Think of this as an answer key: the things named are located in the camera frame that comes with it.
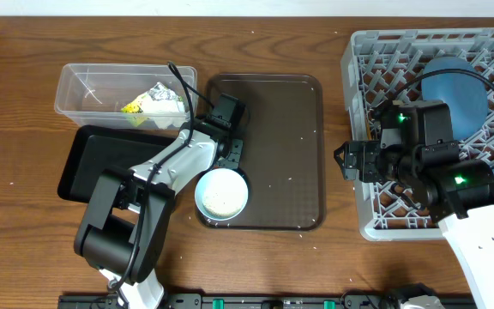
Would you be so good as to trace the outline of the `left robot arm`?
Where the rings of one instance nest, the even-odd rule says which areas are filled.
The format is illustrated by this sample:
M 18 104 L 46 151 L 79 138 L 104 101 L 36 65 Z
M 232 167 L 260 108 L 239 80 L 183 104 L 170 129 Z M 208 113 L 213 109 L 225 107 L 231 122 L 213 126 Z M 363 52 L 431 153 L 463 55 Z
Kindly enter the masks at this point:
M 234 149 L 245 105 L 228 94 L 152 159 L 98 177 L 74 241 L 74 251 L 108 281 L 96 307 L 157 308 L 164 289 L 155 265 L 165 242 L 176 195 Z

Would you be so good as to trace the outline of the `white napkin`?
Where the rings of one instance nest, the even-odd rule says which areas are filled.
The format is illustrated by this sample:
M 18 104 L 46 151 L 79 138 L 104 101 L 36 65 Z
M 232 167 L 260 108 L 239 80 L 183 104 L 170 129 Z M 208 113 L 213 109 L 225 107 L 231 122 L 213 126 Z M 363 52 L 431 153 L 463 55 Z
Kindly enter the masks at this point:
M 186 120 L 186 108 L 180 100 L 159 100 L 147 103 L 143 111 L 154 121 L 158 129 L 170 130 L 180 127 Z

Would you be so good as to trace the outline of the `light blue rice bowl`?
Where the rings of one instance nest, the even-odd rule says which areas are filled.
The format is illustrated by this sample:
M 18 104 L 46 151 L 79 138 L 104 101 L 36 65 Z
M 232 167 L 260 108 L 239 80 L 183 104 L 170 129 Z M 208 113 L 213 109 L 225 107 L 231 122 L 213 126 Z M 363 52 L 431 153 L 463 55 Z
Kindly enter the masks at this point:
M 203 174 L 196 184 L 196 207 L 212 221 L 234 218 L 244 210 L 248 200 L 246 180 L 232 169 L 213 169 Z

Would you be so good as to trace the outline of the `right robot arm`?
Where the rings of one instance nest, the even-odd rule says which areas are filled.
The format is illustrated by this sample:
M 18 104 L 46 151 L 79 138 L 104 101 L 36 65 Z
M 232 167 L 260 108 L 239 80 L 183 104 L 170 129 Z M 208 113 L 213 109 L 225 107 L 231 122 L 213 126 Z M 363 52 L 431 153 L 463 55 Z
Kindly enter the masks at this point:
M 378 140 L 344 142 L 334 151 L 344 179 L 386 180 L 409 188 L 448 241 L 479 308 L 494 308 L 494 172 L 463 161 L 449 107 L 440 100 L 374 109 Z

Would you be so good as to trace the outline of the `dark blue plate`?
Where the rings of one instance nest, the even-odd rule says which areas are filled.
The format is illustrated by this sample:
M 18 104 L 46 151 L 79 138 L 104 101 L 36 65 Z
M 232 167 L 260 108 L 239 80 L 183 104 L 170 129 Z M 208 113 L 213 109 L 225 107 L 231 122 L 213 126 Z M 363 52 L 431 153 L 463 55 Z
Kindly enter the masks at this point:
M 460 69 L 476 73 L 475 68 L 466 60 L 456 57 L 432 59 L 424 68 L 424 74 L 437 70 Z M 488 114 L 485 85 L 475 77 L 463 74 L 441 74 L 427 77 L 421 85 L 423 100 L 440 100 L 449 107 L 452 134 L 446 139 L 465 140 L 480 130 Z M 444 132 L 444 110 L 437 108 L 431 112 L 430 122 L 425 124 L 425 133 L 441 136 Z

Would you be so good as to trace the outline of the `foil snack wrapper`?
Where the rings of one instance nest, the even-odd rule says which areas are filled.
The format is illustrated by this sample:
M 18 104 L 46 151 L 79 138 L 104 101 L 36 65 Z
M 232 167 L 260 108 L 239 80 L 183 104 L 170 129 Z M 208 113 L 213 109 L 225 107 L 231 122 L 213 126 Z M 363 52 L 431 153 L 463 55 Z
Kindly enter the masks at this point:
M 182 97 L 175 91 L 168 88 L 163 83 L 157 82 L 152 88 L 138 95 L 133 101 L 124 106 L 121 109 L 121 112 L 128 114 L 128 121 L 135 127 L 147 123 L 148 121 L 154 123 L 154 121 L 149 118 L 149 115 L 143 111 L 143 107 L 147 103 L 159 100 L 180 100 L 184 102 Z

